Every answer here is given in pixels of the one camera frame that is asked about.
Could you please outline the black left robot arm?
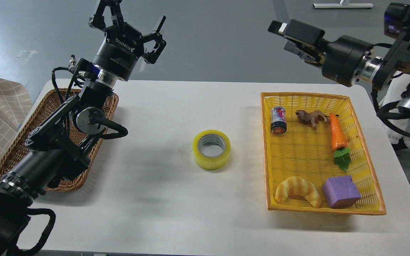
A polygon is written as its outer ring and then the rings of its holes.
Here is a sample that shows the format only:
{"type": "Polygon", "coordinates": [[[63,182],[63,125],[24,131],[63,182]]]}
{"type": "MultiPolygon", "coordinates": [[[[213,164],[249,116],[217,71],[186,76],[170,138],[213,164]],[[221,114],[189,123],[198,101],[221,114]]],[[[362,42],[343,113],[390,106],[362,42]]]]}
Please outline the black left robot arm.
{"type": "Polygon", "coordinates": [[[124,126],[106,118],[104,104],[116,81],[127,81],[137,64],[154,64],[166,47],[161,28],[143,35],[124,21],[120,0],[101,0],[89,26],[104,32],[104,41],[90,62],[71,55],[67,67],[52,71],[60,105],[33,129],[25,146],[28,154],[0,179],[0,256],[34,256],[45,245],[56,214],[31,208],[62,180],[73,181],[91,163],[89,153],[99,140],[127,136],[124,126]]]}

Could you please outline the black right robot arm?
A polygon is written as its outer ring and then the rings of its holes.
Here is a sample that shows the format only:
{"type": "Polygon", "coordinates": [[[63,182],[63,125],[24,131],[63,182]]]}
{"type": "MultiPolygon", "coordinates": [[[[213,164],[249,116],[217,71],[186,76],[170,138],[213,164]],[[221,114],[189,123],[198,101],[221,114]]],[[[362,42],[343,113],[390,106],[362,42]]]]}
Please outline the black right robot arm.
{"type": "MultiPolygon", "coordinates": [[[[288,23],[273,20],[268,31],[287,39],[285,50],[305,63],[321,69],[322,76],[344,86],[359,80],[372,85],[372,97],[395,78],[395,73],[410,75],[410,5],[391,3],[384,13],[384,34],[394,43],[380,43],[388,48],[384,57],[375,56],[375,44],[341,36],[333,42],[324,39],[324,30],[298,20],[288,23]]],[[[410,83],[401,99],[374,109],[380,120],[393,131],[410,138],[410,83]]]]}

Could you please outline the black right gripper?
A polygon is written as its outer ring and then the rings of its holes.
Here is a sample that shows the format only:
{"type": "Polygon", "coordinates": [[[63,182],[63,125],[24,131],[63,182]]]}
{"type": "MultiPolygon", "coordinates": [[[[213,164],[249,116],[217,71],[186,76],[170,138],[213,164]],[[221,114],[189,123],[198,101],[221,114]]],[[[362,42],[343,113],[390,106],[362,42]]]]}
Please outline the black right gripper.
{"type": "Polygon", "coordinates": [[[309,65],[322,66],[322,76],[347,87],[353,86],[356,70],[374,47],[351,36],[328,42],[323,29],[295,19],[288,23],[273,20],[267,31],[287,40],[284,50],[309,65]]]}

